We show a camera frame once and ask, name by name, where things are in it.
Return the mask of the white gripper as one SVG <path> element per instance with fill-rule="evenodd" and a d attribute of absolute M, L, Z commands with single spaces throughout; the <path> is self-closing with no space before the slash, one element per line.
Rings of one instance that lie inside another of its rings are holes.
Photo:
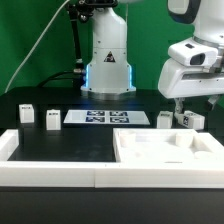
<path fill-rule="evenodd" d="M 186 97 L 212 95 L 205 103 L 206 110 L 212 111 L 219 94 L 224 94 L 224 44 L 191 37 L 171 45 L 168 55 L 158 90 L 166 98 L 175 98 L 175 118 L 183 117 Z"/>

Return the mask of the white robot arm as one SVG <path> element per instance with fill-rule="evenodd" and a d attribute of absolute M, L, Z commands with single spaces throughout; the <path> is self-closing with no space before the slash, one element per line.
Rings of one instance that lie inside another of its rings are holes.
<path fill-rule="evenodd" d="M 80 0 L 80 16 L 93 19 L 93 57 L 82 91 L 98 99 L 134 92 L 127 63 L 127 23 L 114 8 L 127 0 Z M 224 0 L 167 0 L 170 17 L 194 26 L 193 35 L 168 48 L 158 90 L 183 114 L 188 97 L 207 96 L 212 109 L 224 95 Z"/>

